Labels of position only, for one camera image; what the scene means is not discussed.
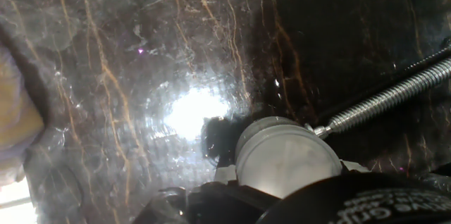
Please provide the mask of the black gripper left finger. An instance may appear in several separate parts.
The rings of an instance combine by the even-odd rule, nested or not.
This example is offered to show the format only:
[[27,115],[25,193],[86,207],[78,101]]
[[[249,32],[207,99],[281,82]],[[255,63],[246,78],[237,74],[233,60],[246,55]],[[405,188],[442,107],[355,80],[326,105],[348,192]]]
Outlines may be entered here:
[[209,182],[188,195],[186,218],[196,224],[255,224],[279,201],[246,185]]

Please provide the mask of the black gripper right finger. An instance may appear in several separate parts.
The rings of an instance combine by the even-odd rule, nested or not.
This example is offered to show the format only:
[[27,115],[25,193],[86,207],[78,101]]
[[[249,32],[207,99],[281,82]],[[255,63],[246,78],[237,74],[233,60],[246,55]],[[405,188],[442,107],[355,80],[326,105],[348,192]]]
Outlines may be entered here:
[[260,224],[450,222],[450,195],[417,180],[351,173],[321,180],[272,206]]

